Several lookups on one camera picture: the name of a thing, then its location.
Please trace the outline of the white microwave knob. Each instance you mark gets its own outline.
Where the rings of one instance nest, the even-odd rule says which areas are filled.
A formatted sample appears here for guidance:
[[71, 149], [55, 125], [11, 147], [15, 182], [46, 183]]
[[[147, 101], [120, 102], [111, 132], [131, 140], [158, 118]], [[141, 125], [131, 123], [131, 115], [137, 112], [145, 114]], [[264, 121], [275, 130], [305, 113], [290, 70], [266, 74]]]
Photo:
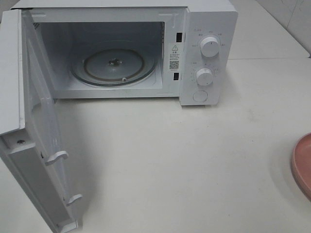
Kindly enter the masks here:
[[204, 57], [214, 57], [219, 53], [220, 41], [214, 35], [203, 38], [200, 43], [200, 51]]
[[202, 68], [196, 72], [196, 81], [200, 86], [208, 86], [213, 82], [214, 74], [209, 68]]

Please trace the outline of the white microwave door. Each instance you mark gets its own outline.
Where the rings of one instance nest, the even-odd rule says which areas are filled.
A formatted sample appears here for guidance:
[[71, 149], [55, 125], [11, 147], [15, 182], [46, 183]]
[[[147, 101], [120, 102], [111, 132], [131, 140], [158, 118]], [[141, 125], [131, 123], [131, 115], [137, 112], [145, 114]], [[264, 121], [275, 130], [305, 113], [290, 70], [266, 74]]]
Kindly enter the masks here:
[[28, 10], [2, 13], [0, 25], [0, 156], [54, 233], [78, 227], [65, 151], [48, 81], [52, 74]]

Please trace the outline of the pink round plate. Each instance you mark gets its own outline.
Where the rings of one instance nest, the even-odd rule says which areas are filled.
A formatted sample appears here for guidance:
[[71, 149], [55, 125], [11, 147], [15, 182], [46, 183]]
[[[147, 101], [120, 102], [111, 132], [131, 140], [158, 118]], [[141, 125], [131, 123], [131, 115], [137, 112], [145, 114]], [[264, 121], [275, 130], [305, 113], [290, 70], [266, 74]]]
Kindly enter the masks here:
[[291, 157], [291, 169], [298, 187], [311, 200], [311, 133], [297, 141]]

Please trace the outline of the glass microwave turntable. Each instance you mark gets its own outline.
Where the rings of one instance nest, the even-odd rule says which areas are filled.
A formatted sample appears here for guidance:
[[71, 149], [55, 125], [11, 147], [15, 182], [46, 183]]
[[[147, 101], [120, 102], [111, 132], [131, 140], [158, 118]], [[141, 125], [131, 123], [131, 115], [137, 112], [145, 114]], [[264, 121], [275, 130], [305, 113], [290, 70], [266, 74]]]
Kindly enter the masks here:
[[111, 48], [76, 55], [70, 64], [70, 71], [86, 84], [117, 87], [146, 78], [156, 65], [156, 56], [149, 52]]

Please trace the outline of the white microwave oven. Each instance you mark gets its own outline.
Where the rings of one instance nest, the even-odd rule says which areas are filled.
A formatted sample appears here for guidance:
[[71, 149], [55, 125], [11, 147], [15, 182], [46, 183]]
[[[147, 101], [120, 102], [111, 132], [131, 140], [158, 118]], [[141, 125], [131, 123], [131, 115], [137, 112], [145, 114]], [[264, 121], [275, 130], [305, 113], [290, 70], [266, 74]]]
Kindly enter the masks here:
[[[238, 12], [228, 0], [20, 0], [9, 10], [28, 10], [41, 25], [40, 37], [52, 74], [55, 99], [178, 98], [181, 105], [219, 101]], [[219, 53], [204, 57], [200, 41], [214, 35]], [[156, 56], [146, 78], [103, 87], [75, 78], [76, 55], [111, 48], [134, 48]], [[200, 86], [196, 72], [209, 68], [213, 82]], [[205, 102], [193, 100], [199, 90]]]

